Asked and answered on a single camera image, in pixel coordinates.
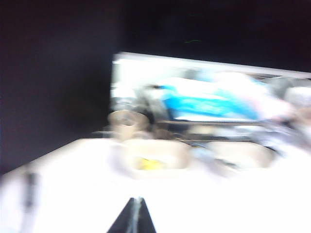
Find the white tabletop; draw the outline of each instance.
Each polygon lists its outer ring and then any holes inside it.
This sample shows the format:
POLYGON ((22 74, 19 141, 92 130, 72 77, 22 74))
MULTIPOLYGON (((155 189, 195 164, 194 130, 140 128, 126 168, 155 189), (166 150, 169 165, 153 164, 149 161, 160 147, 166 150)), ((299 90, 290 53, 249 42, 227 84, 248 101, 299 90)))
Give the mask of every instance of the white tabletop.
MULTIPOLYGON (((311 232, 311 158, 302 150, 284 147, 271 168, 230 179, 194 161, 176 179, 133 180, 118 166, 117 148, 110 139, 80 139, 34 160, 32 232, 107 232, 137 196, 158 233, 311 232)), ((3 175, 0 229, 20 229, 25 171, 3 175)))

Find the black background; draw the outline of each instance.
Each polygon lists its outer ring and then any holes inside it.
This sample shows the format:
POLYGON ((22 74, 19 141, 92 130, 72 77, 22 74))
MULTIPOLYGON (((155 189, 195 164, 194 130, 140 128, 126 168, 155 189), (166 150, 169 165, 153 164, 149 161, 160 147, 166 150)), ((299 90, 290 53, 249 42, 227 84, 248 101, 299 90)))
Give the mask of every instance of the black background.
POLYGON ((0 4, 2 173, 107 124, 119 51, 311 71, 306 0, 0 4))

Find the white surface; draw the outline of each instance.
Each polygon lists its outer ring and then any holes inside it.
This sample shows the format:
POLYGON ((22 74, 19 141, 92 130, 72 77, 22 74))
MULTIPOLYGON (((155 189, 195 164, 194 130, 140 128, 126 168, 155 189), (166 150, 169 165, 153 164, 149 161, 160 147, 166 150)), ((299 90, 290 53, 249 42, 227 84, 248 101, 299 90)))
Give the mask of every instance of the white surface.
MULTIPOLYGON (((311 232, 311 159, 287 147, 264 172, 224 179, 204 164, 178 179, 136 181, 114 162, 116 143, 80 139, 35 161, 34 233, 104 233, 132 196, 145 198, 158 233, 311 232)), ((25 167, 3 176, 1 226, 19 230, 25 167)))

